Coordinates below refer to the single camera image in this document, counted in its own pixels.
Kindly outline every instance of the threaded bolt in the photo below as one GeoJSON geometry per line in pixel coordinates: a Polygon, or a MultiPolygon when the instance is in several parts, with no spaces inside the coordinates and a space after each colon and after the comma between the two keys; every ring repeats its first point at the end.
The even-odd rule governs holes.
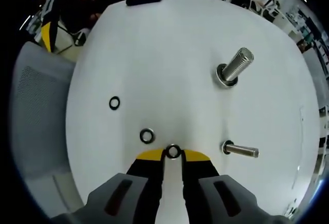
{"type": "Polygon", "coordinates": [[[222,151],[226,155],[235,153],[253,158],[257,158],[259,156],[259,150],[257,148],[234,145],[231,140],[227,140],[222,144],[222,151]]]}
{"type": "Polygon", "coordinates": [[[241,48],[229,64],[220,64],[216,69],[216,77],[221,87],[231,88],[237,84],[238,75],[253,62],[253,54],[247,48],[241,48]]]}
{"type": "Polygon", "coordinates": [[[247,48],[241,48],[231,62],[223,69],[222,75],[226,81],[233,81],[253,62],[253,54],[247,48]]]}

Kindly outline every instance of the o-ring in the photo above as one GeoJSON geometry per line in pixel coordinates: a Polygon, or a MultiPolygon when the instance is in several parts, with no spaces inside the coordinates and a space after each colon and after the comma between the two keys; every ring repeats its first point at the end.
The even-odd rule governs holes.
{"type": "Polygon", "coordinates": [[[119,106],[120,106],[120,99],[119,99],[119,97],[117,97],[117,96],[112,97],[112,98],[109,100],[108,105],[109,105],[110,109],[112,109],[112,110],[117,110],[117,109],[119,108],[119,106]],[[117,100],[117,101],[118,101],[118,105],[116,105],[116,106],[112,106],[111,102],[114,101],[114,100],[117,100]]]}
{"type": "Polygon", "coordinates": [[[170,145],[167,146],[167,148],[166,148],[166,156],[168,158],[170,158],[170,159],[176,159],[176,158],[180,157],[180,155],[181,155],[181,149],[180,149],[180,147],[177,144],[170,144],[170,145]],[[174,155],[174,156],[170,155],[169,150],[171,148],[175,148],[177,150],[177,154],[176,155],[174,155]]]}
{"type": "Polygon", "coordinates": [[[153,131],[152,129],[150,129],[150,128],[144,128],[143,130],[140,131],[140,133],[139,133],[139,138],[140,138],[140,140],[141,140],[143,143],[145,143],[145,144],[152,143],[152,142],[154,142],[154,140],[155,140],[155,134],[154,134],[154,131],[153,131]],[[149,134],[151,134],[151,138],[150,138],[149,140],[144,139],[143,135],[144,135],[145,133],[149,133],[149,134]]]}

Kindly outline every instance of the round white table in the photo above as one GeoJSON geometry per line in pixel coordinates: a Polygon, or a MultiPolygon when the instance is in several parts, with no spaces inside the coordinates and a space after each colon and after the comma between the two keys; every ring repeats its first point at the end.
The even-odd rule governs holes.
{"type": "MultiPolygon", "coordinates": [[[[175,143],[200,151],[219,174],[283,214],[302,200],[317,158],[319,115],[312,78],[295,43],[260,16],[218,0],[109,6],[82,49],[69,90],[68,156],[84,203],[146,150],[175,143]],[[237,86],[211,73],[241,48],[254,62],[237,86]],[[109,108],[113,96],[117,110],[109,108]],[[139,139],[151,128],[156,140],[139,139]],[[225,155],[220,143],[256,147],[259,158],[225,155]]],[[[166,159],[157,223],[188,223],[180,160],[166,159]]]]}

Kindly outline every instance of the gray office chair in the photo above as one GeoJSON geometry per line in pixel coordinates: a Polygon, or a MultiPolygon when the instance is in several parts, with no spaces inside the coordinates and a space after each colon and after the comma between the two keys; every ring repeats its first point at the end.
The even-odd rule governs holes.
{"type": "Polygon", "coordinates": [[[13,156],[25,179],[70,171],[65,113],[74,67],[31,42],[17,57],[9,122],[13,156]]]}

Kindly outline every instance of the black rubber o-ring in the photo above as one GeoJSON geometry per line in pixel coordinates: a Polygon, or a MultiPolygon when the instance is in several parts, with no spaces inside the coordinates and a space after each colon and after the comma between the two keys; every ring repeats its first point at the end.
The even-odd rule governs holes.
{"type": "Polygon", "coordinates": [[[231,152],[228,152],[228,151],[226,151],[226,149],[225,149],[225,146],[228,145],[228,144],[232,144],[232,145],[234,145],[234,143],[233,143],[231,140],[227,140],[227,141],[225,141],[225,142],[223,143],[223,152],[224,152],[225,155],[229,155],[229,154],[231,154],[231,152]]]}
{"type": "Polygon", "coordinates": [[[149,129],[149,128],[144,128],[143,130],[140,131],[140,133],[139,133],[139,138],[140,138],[140,140],[141,140],[143,143],[145,143],[145,144],[150,144],[150,143],[154,142],[154,140],[155,140],[154,131],[153,131],[152,129],[149,129]],[[149,134],[151,134],[151,138],[150,138],[150,140],[145,140],[145,139],[143,138],[144,133],[149,133],[149,134]]]}
{"type": "Polygon", "coordinates": [[[181,149],[180,149],[180,147],[177,144],[171,144],[171,145],[168,145],[167,146],[167,148],[166,148],[166,156],[169,159],[176,159],[176,158],[180,157],[180,155],[181,155],[181,149]],[[177,150],[177,154],[175,156],[170,155],[169,150],[171,148],[175,148],[177,150]]]}
{"type": "Polygon", "coordinates": [[[108,105],[109,105],[110,109],[112,109],[112,110],[117,110],[117,109],[119,108],[119,106],[120,106],[120,99],[119,99],[119,97],[117,97],[117,96],[112,97],[112,98],[109,100],[108,105]],[[118,101],[118,105],[117,105],[117,106],[112,106],[112,105],[111,105],[111,102],[112,102],[113,100],[117,100],[117,101],[118,101]]]}

